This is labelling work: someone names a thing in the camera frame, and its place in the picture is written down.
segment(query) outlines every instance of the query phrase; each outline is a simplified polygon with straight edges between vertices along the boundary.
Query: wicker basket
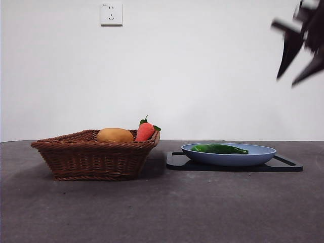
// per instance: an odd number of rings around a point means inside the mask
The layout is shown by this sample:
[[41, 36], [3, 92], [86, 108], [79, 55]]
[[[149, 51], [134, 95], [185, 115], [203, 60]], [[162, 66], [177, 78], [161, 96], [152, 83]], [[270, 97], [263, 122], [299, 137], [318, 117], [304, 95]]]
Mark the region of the wicker basket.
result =
[[[137, 130], [129, 130], [136, 137]], [[160, 138], [155, 131], [144, 142], [97, 142], [99, 130], [78, 133], [33, 142], [51, 169], [54, 180], [134, 180], [145, 160]]]

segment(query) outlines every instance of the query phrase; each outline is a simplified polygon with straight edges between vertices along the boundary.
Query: tray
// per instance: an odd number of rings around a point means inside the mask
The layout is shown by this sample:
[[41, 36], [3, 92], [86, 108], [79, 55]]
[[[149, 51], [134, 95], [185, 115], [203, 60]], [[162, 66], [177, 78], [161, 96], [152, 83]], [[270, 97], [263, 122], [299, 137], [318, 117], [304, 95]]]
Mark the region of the tray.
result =
[[232, 172], [299, 172], [302, 164], [279, 154], [260, 166], [229, 167], [203, 164], [189, 159], [183, 152], [167, 153], [167, 168], [177, 171], [232, 171]]

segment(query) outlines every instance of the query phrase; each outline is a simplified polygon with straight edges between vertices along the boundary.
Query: green chili pepper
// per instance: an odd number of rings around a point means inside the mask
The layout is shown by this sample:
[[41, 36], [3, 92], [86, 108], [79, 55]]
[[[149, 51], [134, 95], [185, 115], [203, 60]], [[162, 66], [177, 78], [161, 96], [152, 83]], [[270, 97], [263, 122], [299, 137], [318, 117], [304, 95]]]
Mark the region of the green chili pepper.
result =
[[240, 153], [248, 154], [249, 151], [246, 149], [241, 149], [225, 144], [199, 144], [191, 148], [192, 151], [203, 152], [203, 153], [221, 153], [221, 154], [230, 154], [230, 153]]

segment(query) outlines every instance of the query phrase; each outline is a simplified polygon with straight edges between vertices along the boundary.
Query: white wall socket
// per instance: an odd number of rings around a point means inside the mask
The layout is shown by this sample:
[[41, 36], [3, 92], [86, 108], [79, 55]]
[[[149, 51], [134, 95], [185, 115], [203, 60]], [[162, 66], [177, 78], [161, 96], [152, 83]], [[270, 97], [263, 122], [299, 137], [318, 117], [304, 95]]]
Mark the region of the white wall socket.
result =
[[100, 9], [101, 26], [121, 26], [123, 25], [123, 5], [122, 3], [103, 3]]

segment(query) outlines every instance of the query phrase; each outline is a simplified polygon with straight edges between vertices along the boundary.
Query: yellow potato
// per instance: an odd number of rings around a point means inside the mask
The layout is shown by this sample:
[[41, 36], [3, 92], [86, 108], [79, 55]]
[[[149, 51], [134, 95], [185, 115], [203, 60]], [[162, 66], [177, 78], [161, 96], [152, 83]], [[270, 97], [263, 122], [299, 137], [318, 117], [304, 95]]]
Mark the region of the yellow potato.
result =
[[123, 128], [104, 128], [97, 134], [98, 142], [132, 142], [133, 134]]

